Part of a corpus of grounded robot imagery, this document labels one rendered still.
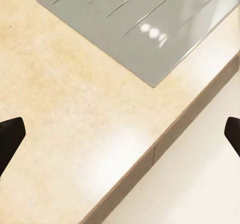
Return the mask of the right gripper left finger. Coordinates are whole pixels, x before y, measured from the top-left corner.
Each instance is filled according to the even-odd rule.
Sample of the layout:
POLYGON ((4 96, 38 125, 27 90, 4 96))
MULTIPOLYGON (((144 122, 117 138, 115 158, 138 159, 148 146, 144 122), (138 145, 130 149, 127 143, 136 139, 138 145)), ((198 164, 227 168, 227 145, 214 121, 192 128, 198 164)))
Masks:
POLYGON ((22 117, 0 122, 0 177, 26 136, 22 117))

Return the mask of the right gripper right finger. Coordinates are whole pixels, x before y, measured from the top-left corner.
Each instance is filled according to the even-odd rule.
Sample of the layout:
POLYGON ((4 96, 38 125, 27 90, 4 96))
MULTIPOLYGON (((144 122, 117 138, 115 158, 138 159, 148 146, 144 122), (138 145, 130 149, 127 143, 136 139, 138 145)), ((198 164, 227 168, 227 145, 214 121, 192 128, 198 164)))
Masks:
POLYGON ((229 117, 227 119, 224 135, 235 149, 240 157, 240 119, 235 117, 229 117))

